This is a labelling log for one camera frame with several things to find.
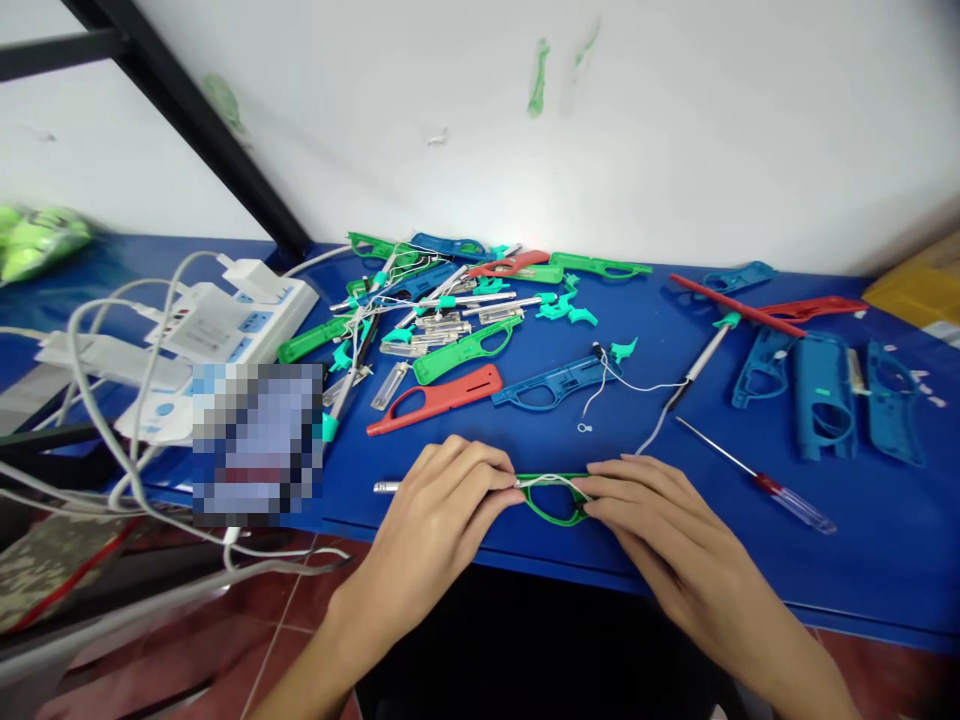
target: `blue tabletop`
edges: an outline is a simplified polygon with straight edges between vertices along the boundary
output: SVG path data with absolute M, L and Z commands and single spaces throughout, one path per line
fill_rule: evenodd
M 169 276 L 186 252 L 203 245 L 216 245 L 233 257 L 264 257 L 272 249 L 270 244 L 253 242 L 232 243 L 227 249 L 217 245 L 221 241 L 173 238 L 119 238 L 116 242 L 125 247 L 149 246 L 148 258 L 143 253 L 128 253 L 124 267 L 160 277 Z M 343 299 L 346 283 L 372 274 L 379 265 L 345 255 L 305 272 L 301 277 L 316 287 L 321 302 L 303 329 L 327 320 L 330 312 L 326 305 Z M 438 382 L 455 380 L 492 361 L 509 385 L 586 357 L 593 341 L 609 346 L 611 342 L 629 343 L 634 337 L 638 338 L 636 350 L 622 364 L 625 379 L 639 387 L 678 382 L 715 332 L 711 324 L 720 313 L 711 303 L 691 302 L 689 294 L 680 293 L 668 275 L 677 272 L 699 280 L 710 269 L 655 266 L 653 275 L 625 281 L 583 273 L 574 304 L 593 312 L 599 319 L 596 328 L 570 324 L 566 319 L 537 319 L 528 313 L 499 356 L 468 363 Z M 197 272 L 205 279 L 219 275 L 210 268 Z M 129 279 L 124 276 L 113 286 Z M 738 293 L 737 299 L 762 307 L 823 295 L 857 298 L 867 284 L 857 278 L 785 273 Z M 526 297 L 549 288 L 514 281 L 510 289 Z M 107 290 L 98 288 L 96 293 L 102 296 Z M 0 314 L 4 324 L 52 329 L 15 322 L 10 307 L 0 306 Z M 383 321 L 384 328 L 392 326 L 389 317 Z M 62 323 L 65 317 L 57 319 Z M 870 309 L 863 319 L 829 316 L 815 318 L 803 327 L 835 333 L 857 348 L 871 339 L 895 346 L 896 356 L 908 368 L 929 372 L 925 384 L 947 404 L 940 408 L 925 398 L 917 404 L 916 427 L 927 456 L 925 468 L 904 465 L 869 445 L 864 406 L 859 408 L 856 459 L 826 454 L 818 463 L 799 458 L 790 391 L 771 400 L 754 401 L 745 410 L 734 409 L 731 388 L 757 332 L 747 323 L 729 334 L 680 403 L 678 414 L 746 464 L 797 491 L 828 515 L 838 532 L 820 535 L 786 514 L 741 471 L 673 421 L 668 420 L 648 452 L 687 473 L 804 622 L 932 650 L 952 650 L 960 635 L 960 618 L 954 612 L 960 597 L 960 485 L 954 469 L 960 461 L 956 443 L 960 352 L 876 309 Z M 129 332 L 120 326 L 108 325 L 107 329 L 120 336 Z M 145 330 L 139 332 L 142 337 Z M 324 360 L 331 353 L 332 348 L 325 348 L 305 361 Z M 653 429 L 671 392 L 637 393 L 619 383 L 608 383 L 586 418 L 581 418 L 583 405 L 596 387 L 569 396 L 546 413 L 512 405 L 495 408 L 489 400 L 481 400 L 370 438 L 366 426 L 382 417 L 370 402 L 397 358 L 372 350 L 370 359 L 376 375 L 351 396 L 336 442 L 327 453 L 321 500 L 311 516 L 287 518 L 294 526 L 372 539 L 390 502 L 389 497 L 371 492 L 373 483 L 400 479 L 424 444 L 441 442 L 450 433 L 503 448 L 518 472 L 583 471 L 588 462 L 633 452 Z M 5 369 L 6 384 L 30 367 L 18 363 Z M 408 373 L 401 392 L 414 384 L 413 373 Z M 129 395 L 120 393 L 116 402 L 122 410 Z M 580 422 L 593 431 L 578 432 Z M 189 465 L 186 452 L 172 453 L 158 463 L 151 476 L 175 485 L 189 477 Z M 546 504 L 556 503 L 556 509 L 563 509 L 565 491 L 545 488 L 542 492 Z M 510 508 L 497 520 L 478 561 L 648 592 L 603 526 L 587 521 L 574 528 L 556 527 L 525 506 Z

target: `blue plastic part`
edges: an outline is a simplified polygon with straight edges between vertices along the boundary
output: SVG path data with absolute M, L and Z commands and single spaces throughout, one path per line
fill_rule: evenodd
M 833 448 L 837 457 L 855 457 L 857 414 L 846 342 L 809 333 L 794 345 L 792 365 L 800 456 L 819 461 L 821 450 Z
M 751 400 L 766 400 L 782 395 L 790 385 L 786 353 L 790 352 L 796 341 L 795 337 L 779 330 L 761 327 L 733 387 L 730 404 L 743 410 Z
M 545 412 L 553 410 L 560 404 L 561 400 L 575 390 L 602 382 L 603 373 L 603 363 L 596 355 L 591 354 L 590 357 L 576 360 L 563 367 L 548 370 L 529 380 L 505 387 L 496 395 L 493 395 L 491 399 L 494 405 L 503 405 L 509 402 L 517 407 L 522 407 L 524 410 Z M 520 400 L 523 393 L 538 387 L 545 387 L 553 394 L 553 399 L 547 405 L 530 405 Z
M 766 282 L 770 278 L 779 275 L 778 270 L 774 270 L 766 263 L 754 260 L 746 267 L 738 270 L 720 270 L 718 272 L 707 273 L 700 282 L 704 287 L 708 287 L 721 295 L 727 295 L 737 290 L 743 290 L 751 285 L 758 285 Z M 706 300 L 705 295 L 695 294 L 697 300 Z
M 483 245 L 476 240 L 445 240 L 426 233 L 417 233 L 410 244 L 415 248 L 430 250 L 438 255 L 448 255 L 474 263 L 485 263 L 497 260 L 497 254 L 487 252 Z
M 370 300 L 378 295 L 392 298 L 396 298 L 400 295 L 408 295 L 411 300 L 419 300 L 421 297 L 426 295 L 428 292 L 439 286 L 444 280 L 450 277 L 453 274 L 453 271 L 456 269 L 457 268 L 455 265 L 453 265 L 453 263 L 440 263 L 429 270 L 424 270 L 419 275 L 413 275 L 411 277 L 404 278 L 400 282 L 391 285 L 388 288 L 367 293 L 366 295 L 361 295 L 355 300 L 355 302 L 358 306 L 365 306 L 370 302 Z
M 890 457 L 924 467 L 923 448 L 913 426 L 920 385 L 910 370 L 877 342 L 867 346 L 867 387 L 870 442 Z

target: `metal rod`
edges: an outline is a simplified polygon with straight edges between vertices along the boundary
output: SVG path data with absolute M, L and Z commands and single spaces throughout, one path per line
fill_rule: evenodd
M 61 35 L 0 47 L 0 82 L 117 57 L 127 49 L 114 29 Z
M 283 252 L 299 263 L 313 248 L 310 235 L 277 194 L 217 112 L 132 0 L 63 0 L 88 30 L 119 32 L 128 52 L 120 69 L 213 170 Z
M 753 475 L 753 477 L 756 477 L 756 476 L 757 476 L 757 474 L 756 474 L 753 470 L 751 470 L 751 469 L 748 468 L 746 465 L 744 465 L 742 462 L 740 462 L 739 460 L 737 460 L 733 455 L 731 455 L 731 454 L 728 453 L 726 450 L 724 450 L 722 447 L 720 447 L 719 445 L 717 445 L 713 440 L 711 440 L 711 439 L 708 438 L 706 435 L 704 435 L 702 432 L 700 432 L 699 430 L 697 430 L 693 425 L 691 425 L 690 423 L 688 423 L 688 422 L 687 422 L 686 420 L 684 420 L 682 417 L 677 417 L 676 420 L 677 420 L 678 423 L 682 423 L 682 424 L 683 424 L 688 430 L 690 430 L 694 435 L 696 435 L 698 438 L 700 438 L 701 440 L 703 440 L 707 445 L 709 445 L 709 446 L 712 447 L 714 450 L 716 450 L 718 453 L 720 453 L 721 455 L 723 455 L 727 460 L 729 460 L 730 462 L 732 462 L 734 465 L 738 465 L 740 468 L 742 468 L 743 470 L 745 470 L 748 474 Z

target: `cardboard box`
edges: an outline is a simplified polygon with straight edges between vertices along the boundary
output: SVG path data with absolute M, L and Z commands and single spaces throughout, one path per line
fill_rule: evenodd
M 960 350 L 960 232 L 883 275 L 863 299 Z

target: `finger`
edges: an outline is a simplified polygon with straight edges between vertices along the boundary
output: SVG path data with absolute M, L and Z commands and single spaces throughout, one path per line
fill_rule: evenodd
M 668 500 L 684 507 L 693 507 L 689 493 L 666 473 L 647 463 L 631 462 L 629 460 L 607 460 L 601 463 L 590 463 L 587 470 L 591 475 L 602 475 L 608 478 L 626 480 L 634 485 L 641 485 Z
M 481 463 L 513 474 L 513 463 L 510 462 L 509 456 L 503 450 L 498 450 L 481 442 L 472 442 L 437 477 L 434 483 L 437 492 L 444 497 L 449 495 L 460 485 L 470 471 Z
M 699 500 L 703 500 L 703 497 L 699 492 L 697 492 L 697 489 L 693 486 L 693 483 L 690 482 L 690 479 L 683 473 L 682 470 L 675 468 L 673 465 L 667 465 L 665 462 L 657 460 L 651 455 L 628 455 L 627 453 L 623 453 L 620 456 L 620 459 L 639 465 L 649 465 L 655 467 L 673 480 L 677 485 L 691 493 L 694 497 L 698 498 Z
M 674 575 L 673 570 L 650 549 L 646 542 L 633 533 L 619 525 L 608 525 L 608 527 L 616 536 L 627 557 L 637 566 L 637 570 L 643 575 L 653 594 L 657 596 L 660 607 L 673 618 L 673 614 L 680 612 L 685 606 L 683 593 L 677 585 L 677 576 Z
M 517 476 L 513 473 L 503 472 L 486 463 L 480 463 L 447 496 L 443 504 L 443 512 L 462 518 L 462 529 L 476 512 L 477 506 L 483 502 L 487 493 L 494 490 L 505 490 L 516 484 Z
M 590 497 L 613 498 L 633 503 L 636 506 L 636 513 L 653 512 L 711 553 L 720 545 L 724 534 L 720 528 L 707 522 L 697 512 L 677 505 L 640 483 L 591 475 L 575 478 L 573 484 Z
M 644 540 L 689 587 L 696 587 L 696 579 L 709 570 L 712 559 L 704 549 L 647 504 L 600 498 L 583 509 L 605 525 L 618 525 Z
M 490 530 L 490 526 L 493 525 L 493 521 L 499 517 L 500 513 L 512 505 L 522 505 L 524 502 L 526 502 L 526 498 L 517 488 L 497 490 L 483 499 L 460 537 L 456 556 L 457 567 L 460 570 L 473 562 L 477 550 L 480 549 L 480 543 L 483 542 L 483 538 L 487 536 L 487 531 Z

